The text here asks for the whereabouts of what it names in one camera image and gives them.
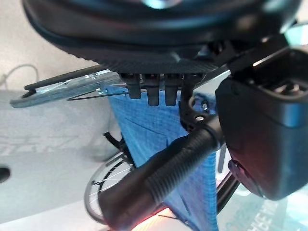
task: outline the ribbed grip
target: ribbed grip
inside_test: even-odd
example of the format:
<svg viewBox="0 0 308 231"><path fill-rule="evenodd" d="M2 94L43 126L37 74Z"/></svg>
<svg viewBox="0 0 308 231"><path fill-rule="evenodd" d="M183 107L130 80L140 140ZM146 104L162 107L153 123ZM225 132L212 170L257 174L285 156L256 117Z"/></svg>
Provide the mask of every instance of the ribbed grip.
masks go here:
<svg viewBox="0 0 308 231"><path fill-rule="evenodd" d="M216 142L213 141L209 132L203 129L175 140L163 151L176 153L174 157L165 162L145 181L155 203L161 203L214 151L216 151Z"/></svg>
<svg viewBox="0 0 308 231"><path fill-rule="evenodd" d="M207 157L220 148L219 120L176 139L118 184L99 194L106 223L116 231L131 230L185 180Z"/></svg>

